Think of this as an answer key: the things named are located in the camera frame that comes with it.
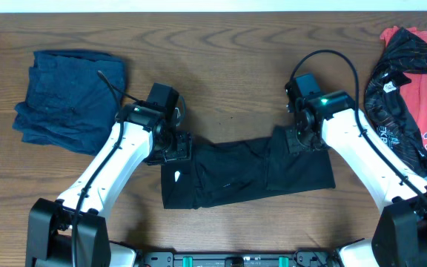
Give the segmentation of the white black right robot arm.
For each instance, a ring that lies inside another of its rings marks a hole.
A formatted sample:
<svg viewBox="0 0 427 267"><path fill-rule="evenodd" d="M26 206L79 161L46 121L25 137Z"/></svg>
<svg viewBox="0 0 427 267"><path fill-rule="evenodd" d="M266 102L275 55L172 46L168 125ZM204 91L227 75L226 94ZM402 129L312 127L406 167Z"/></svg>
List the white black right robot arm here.
<svg viewBox="0 0 427 267"><path fill-rule="evenodd" d="M292 151L334 149L380 213L373 237L336 249L329 266L427 266L427 181L378 137L345 91L323 93L305 74L285 85L295 127Z"/></svg>

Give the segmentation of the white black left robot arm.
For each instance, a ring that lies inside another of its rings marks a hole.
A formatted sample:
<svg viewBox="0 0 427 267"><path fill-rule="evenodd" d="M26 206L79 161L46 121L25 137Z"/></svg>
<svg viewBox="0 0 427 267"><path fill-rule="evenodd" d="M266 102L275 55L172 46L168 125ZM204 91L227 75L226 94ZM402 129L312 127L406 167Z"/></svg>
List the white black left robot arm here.
<svg viewBox="0 0 427 267"><path fill-rule="evenodd" d="M140 164L191 158L191 135L178 131L179 93L156 83L145 101L116 115L112 131L85 172L56 200L40 198L29 213L26 266L136 266L136 250L110 241L107 221Z"/></svg>

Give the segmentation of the black shirt with white logo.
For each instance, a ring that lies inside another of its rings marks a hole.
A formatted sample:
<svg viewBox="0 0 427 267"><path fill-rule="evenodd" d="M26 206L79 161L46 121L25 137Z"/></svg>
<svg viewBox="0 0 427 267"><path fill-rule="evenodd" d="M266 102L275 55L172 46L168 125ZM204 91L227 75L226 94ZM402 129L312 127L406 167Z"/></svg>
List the black shirt with white logo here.
<svg viewBox="0 0 427 267"><path fill-rule="evenodd" d="M269 137L193 145L190 159L161 168L163 207L211 208L335 188L327 150L300 151L294 133L276 126Z"/></svg>

